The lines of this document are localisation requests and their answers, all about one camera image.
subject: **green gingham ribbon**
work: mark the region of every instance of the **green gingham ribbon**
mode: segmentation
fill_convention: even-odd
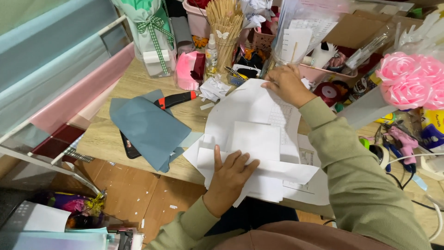
[[[156,33],[154,32],[154,29],[159,30],[160,32],[164,33],[167,36],[167,41],[169,43],[172,43],[174,41],[174,36],[171,34],[171,32],[165,30],[163,28],[163,25],[165,22],[160,19],[159,17],[152,16],[148,21],[137,23],[137,31],[140,34],[145,33],[145,30],[148,28],[148,32],[150,33],[151,39],[153,40],[154,47],[157,52],[157,56],[159,56],[160,64],[162,65],[163,72],[167,74],[167,65],[165,64],[165,60],[162,56],[162,51],[160,50],[159,41],[157,41]]]

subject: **green sweater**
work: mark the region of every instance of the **green sweater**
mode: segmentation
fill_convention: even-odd
[[[299,109],[311,127],[310,143],[327,173],[330,204],[337,226],[372,237],[399,250],[431,249],[416,221],[413,206],[377,163],[377,158],[358,141],[345,118],[338,118],[320,97]],[[186,212],[179,212],[160,228],[145,249],[212,249],[221,241],[243,233],[204,237],[218,221],[200,197]]]

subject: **bamboo skewer bundle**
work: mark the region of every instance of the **bamboo skewer bundle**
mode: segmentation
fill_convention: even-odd
[[[218,49],[216,68],[224,73],[225,66],[232,66],[234,49],[242,31],[242,10],[237,0],[212,0],[206,7],[206,14]]]

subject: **left hand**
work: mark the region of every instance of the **left hand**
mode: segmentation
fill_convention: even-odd
[[[208,192],[203,195],[203,203],[208,211],[220,218],[239,198],[242,188],[260,161],[245,163],[250,154],[242,155],[240,150],[230,154],[224,163],[221,160],[219,145],[214,147],[214,175]]]

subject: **ribbon spool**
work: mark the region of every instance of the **ribbon spool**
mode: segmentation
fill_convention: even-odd
[[[319,84],[313,94],[321,97],[329,107],[335,105],[342,98],[341,91],[331,82]]]

